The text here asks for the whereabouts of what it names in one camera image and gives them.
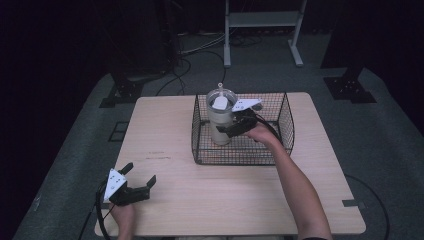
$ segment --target gray carpet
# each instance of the gray carpet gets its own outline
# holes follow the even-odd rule
[[[288,36],[263,37],[248,48],[232,48],[232,66],[224,86],[236,93],[307,92],[311,95],[361,213],[367,230],[361,235],[335,239],[422,239],[424,228],[424,139],[387,91],[384,82],[368,70],[359,81],[377,103],[352,104],[333,100],[323,77],[340,76],[345,69],[320,69],[329,35],[301,35],[299,51],[305,62],[294,65]],[[181,37],[184,49],[211,41],[209,37]],[[222,46],[207,49],[222,56]],[[159,95],[207,93],[221,81],[224,68],[211,53],[185,57],[190,71],[166,86]],[[181,62],[175,72],[189,64]],[[168,81],[147,83],[143,96],[154,96]],[[39,205],[28,210],[14,239],[77,239],[94,203],[98,184],[114,167],[121,142],[109,137],[119,121],[129,121],[134,104],[99,108],[113,86],[109,75],[99,80],[63,144],[41,187]],[[386,224],[382,204],[387,210]],[[83,239],[101,239],[93,232],[90,214]]]

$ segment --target wire basket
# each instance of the wire basket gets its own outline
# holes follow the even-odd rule
[[[262,116],[280,135],[288,154],[294,144],[294,123],[286,93],[237,94],[238,99],[262,99]],[[246,136],[231,138],[227,145],[212,142],[206,95],[196,95],[193,111],[191,147],[194,161],[201,165],[275,165],[271,152]]]

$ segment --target wooden table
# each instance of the wooden table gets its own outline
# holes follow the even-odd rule
[[[136,235],[230,236],[297,234],[274,166],[204,166],[194,163],[194,96],[142,97],[137,101],[116,169],[133,162],[130,187],[157,183],[151,199],[136,203]],[[295,124],[292,158],[315,186],[333,234],[359,234],[365,223],[312,99],[288,93]],[[105,219],[111,236],[118,229]],[[99,227],[95,231],[101,235]]]

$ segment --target dark background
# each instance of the dark background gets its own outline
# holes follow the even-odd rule
[[[162,1],[119,2],[0,2],[2,239],[13,236],[111,62],[141,74],[169,69],[172,47]],[[175,32],[223,31],[223,0],[174,3]],[[237,11],[244,3],[232,0],[231,8]],[[292,10],[299,3],[246,1],[246,6]],[[332,31],[322,67],[346,67],[359,58],[423,133],[423,12],[423,1],[417,0],[314,0],[308,2],[302,32]]]

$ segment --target human arm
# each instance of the human arm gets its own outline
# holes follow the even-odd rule
[[[298,238],[332,239],[330,226],[315,188],[280,141],[261,123],[245,135],[263,143],[271,151],[284,195],[296,222]]]
[[[109,205],[111,214],[118,224],[118,240],[131,240],[134,236],[135,207],[133,204],[125,206]]]

